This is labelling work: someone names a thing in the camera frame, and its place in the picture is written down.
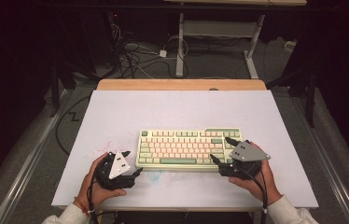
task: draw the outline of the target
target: handheld controller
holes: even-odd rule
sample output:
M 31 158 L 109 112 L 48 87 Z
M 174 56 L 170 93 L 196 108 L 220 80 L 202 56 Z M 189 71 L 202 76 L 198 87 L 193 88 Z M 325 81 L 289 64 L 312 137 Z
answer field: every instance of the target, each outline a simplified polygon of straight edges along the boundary
M 126 151 L 114 154 L 109 152 L 107 157 L 97 165 L 95 178 L 104 189 L 129 189 L 134 185 L 134 179 L 140 175 L 143 168 L 136 170 L 132 175 L 122 175 L 130 169 L 127 157 L 131 152 Z
M 261 149 L 254 147 L 247 140 L 238 142 L 226 137 L 226 141 L 235 147 L 230 153 L 231 163 L 221 162 L 214 155 L 210 155 L 213 162 L 218 166 L 218 172 L 222 176 L 236 176 L 241 179 L 251 179 L 250 176 L 256 176 L 261 170 L 261 161 L 271 158 L 270 155 Z

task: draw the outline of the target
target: spacebar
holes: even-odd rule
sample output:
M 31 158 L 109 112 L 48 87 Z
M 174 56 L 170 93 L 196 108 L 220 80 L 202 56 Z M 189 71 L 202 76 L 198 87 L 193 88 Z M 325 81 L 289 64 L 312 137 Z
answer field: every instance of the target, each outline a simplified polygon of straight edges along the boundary
M 197 160 L 195 159 L 168 159 L 162 158 L 161 164 L 195 164 Z

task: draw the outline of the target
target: table leg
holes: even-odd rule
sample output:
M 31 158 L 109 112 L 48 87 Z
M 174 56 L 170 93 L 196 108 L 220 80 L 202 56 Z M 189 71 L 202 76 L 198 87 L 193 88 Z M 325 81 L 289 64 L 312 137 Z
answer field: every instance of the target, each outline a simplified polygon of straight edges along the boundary
M 252 56 L 253 56 L 254 49 L 256 48 L 259 32 L 261 31 L 262 23 L 264 22 L 264 18 L 265 18 L 265 15 L 259 16 L 258 23 L 256 24 L 256 27 L 255 27 L 255 30 L 254 30 L 254 33 L 253 33 L 253 36 L 251 39 L 250 49 L 244 51 L 244 59 L 246 60 L 247 69 L 249 71 L 251 78 L 258 78 L 256 66 L 253 63 Z
M 183 37 L 184 37 L 184 13 L 180 13 L 180 20 L 178 23 L 178 51 L 177 51 L 177 63 L 175 67 L 175 75 L 177 77 L 183 76 L 183 60 L 184 60 L 184 48 L 183 48 Z

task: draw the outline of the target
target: metal stand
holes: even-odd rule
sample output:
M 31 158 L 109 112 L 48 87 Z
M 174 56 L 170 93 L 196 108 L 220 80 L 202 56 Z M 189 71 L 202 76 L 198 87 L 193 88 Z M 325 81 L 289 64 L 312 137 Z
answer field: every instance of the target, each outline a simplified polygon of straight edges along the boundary
M 184 13 L 180 13 L 175 75 L 177 77 L 183 77 L 183 63 L 185 60 L 183 48 L 184 35 L 251 37 L 250 48 L 249 50 L 244 51 L 244 59 L 250 77 L 257 79 L 258 74 L 252 56 L 254 49 L 256 48 L 264 18 L 265 15 L 260 15 L 258 17 L 258 22 L 185 21 Z

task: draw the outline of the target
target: white sleeve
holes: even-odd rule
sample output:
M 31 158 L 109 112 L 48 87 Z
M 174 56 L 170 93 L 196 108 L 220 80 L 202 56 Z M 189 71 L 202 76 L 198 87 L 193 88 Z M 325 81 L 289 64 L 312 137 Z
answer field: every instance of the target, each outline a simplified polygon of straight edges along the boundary
M 90 219 L 81 211 L 81 209 L 70 203 L 62 212 L 60 217 L 47 217 L 43 224 L 86 224 Z
M 287 223 L 287 224 L 310 224 L 317 223 L 312 217 L 311 213 L 305 208 L 297 209 L 291 202 L 282 196 L 277 202 L 268 206 L 268 214 L 273 223 Z

